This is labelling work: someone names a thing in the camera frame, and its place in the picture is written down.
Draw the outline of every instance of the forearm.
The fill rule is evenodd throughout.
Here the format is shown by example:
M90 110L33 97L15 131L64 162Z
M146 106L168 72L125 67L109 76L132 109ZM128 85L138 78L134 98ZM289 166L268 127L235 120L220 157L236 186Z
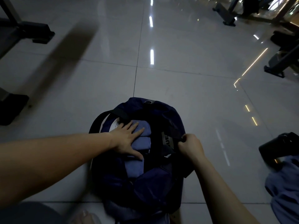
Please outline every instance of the forearm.
M75 134L0 144L0 207L46 189L107 151L110 137Z
M207 158L198 156L193 163L214 224L259 223L238 200Z

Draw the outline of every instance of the left hand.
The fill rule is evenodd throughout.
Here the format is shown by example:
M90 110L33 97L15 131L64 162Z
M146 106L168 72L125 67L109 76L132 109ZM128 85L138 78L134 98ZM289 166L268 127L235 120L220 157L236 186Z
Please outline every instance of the left hand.
M140 152L133 150L131 144L144 132L144 128L135 133L132 133L138 126L138 122L134 125L132 125L132 123L133 122L131 121L125 126L123 123L121 123L117 128L109 132L112 136L110 148L118 153L130 154L135 156L136 158L143 159L143 155Z

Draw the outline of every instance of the navy blue backpack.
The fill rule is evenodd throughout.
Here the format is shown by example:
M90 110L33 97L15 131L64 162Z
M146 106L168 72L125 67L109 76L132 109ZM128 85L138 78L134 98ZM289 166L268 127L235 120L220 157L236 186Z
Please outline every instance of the navy blue backpack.
M140 151L144 156L144 173L129 178L125 155L113 150L105 152L92 161L95 191L104 204L109 201L148 215L159 211L173 213L181 205L183 178L193 171L178 151L177 144L185 134L179 114L162 102L132 97L114 110L100 114L89 133L108 132L109 127L105 125L111 125L117 118L124 124L144 120L150 125L150 150Z

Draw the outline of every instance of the white tile floor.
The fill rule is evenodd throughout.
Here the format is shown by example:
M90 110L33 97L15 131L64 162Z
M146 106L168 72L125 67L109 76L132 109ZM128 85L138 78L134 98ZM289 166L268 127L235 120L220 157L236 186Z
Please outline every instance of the white tile floor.
M283 132L299 134L299 76L263 71L278 51L268 40L274 28L241 20L224 26L211 0L11 1L22 19L48 23L56 35L47 45L22 40L0 60L0 87L29 95L32 105L0 127L1 142L88 132L98 114L129 97L159 100L177 109L249 211L278 223L258 147ZM68 218L85 208L114 223L86 192L87 173L81 166L27 200ZM182 202L182 223L211 223L194 173Z

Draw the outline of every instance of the left arm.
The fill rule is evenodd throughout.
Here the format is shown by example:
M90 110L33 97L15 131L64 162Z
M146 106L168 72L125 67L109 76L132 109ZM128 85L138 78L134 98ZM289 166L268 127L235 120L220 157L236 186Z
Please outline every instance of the left arm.
M0 144L0 208L19 202L60 181L99 154L114 149L143 156L131 143L144 129L132 133L132 122L109 133L73 134Z

